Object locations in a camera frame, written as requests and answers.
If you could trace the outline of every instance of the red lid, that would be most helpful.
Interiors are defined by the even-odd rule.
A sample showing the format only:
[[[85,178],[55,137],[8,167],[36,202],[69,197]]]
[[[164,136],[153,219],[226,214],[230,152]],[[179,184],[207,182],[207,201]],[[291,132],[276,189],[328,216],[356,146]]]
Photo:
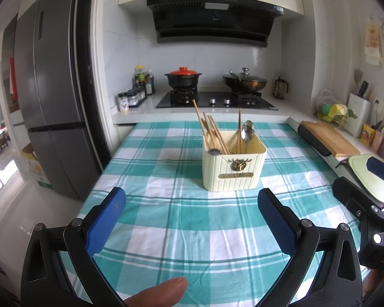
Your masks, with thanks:
[[[188,67],[179,67],[179,70],[170,72],[171,75],[196,75],[194,70],[189,70]]]

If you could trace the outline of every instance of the tiled floor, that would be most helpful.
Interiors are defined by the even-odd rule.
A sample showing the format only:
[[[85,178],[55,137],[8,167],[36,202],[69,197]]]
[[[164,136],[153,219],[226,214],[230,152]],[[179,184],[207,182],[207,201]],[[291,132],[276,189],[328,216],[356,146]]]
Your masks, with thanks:
[[[81,205],[40,187],[27,161],[9,142],[0,154],[0,266],[8,277],[7,289],[19,297],[24,256],[34,225],[67,225]]]

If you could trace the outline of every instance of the refrigerator handle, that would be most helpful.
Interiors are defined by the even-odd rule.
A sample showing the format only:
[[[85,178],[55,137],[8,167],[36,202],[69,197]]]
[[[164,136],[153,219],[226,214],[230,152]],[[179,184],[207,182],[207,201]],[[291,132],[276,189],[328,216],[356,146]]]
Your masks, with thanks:
[[[44,17],[44,10],[40,13],[40,20],[38,22],[38,40],[41,39],[42,34],[42,19]]]

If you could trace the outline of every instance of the wooden cutting board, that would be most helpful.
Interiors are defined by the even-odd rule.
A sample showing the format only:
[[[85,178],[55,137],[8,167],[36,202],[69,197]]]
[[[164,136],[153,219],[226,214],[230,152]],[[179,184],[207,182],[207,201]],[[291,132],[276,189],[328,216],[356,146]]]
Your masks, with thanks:
[[[324,144],[333,156],[349,157],[360,154],[360,152],[332,126],[324,122],[310,121],[302,121],[301,124]]]

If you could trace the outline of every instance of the plaid tablecloth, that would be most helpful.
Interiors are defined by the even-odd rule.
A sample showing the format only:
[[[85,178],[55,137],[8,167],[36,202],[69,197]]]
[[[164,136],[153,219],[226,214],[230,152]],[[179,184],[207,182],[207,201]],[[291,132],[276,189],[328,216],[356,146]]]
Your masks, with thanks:
[[[236,130],[236,123],[219,127]],[[122,298],[185,276],[189,287],[181,305],[254,306],[289,260],[258,210],[263,187],[317,226],[348,223],[359,246],[357,220],[331,192],[336,175],[330,167],[288,125],[255,127],[267,147],[257,188],[208,192],[198,122],[136,125],[80,213],[84,217],[114,186],[126,192],[126,208],[94,257]],[[297,298],[307,292],[321,257],[315,256]],[[71,264],[66,268],[78,294],[87,298]]]

